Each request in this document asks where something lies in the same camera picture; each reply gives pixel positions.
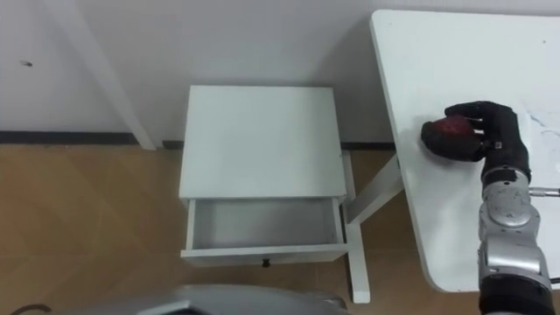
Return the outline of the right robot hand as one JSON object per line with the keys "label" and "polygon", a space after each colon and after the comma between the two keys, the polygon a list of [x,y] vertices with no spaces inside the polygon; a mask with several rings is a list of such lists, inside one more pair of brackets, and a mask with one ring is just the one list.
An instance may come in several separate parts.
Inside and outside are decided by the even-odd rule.
{"label": "right robot hand", "polygon": [[421,140],[432,154],[460,162],[484,160],[483,172],[511,168],[531,178],[529,152],[517,114],[492,101],[470,101],[444,110],[444,118],[425,122]]}

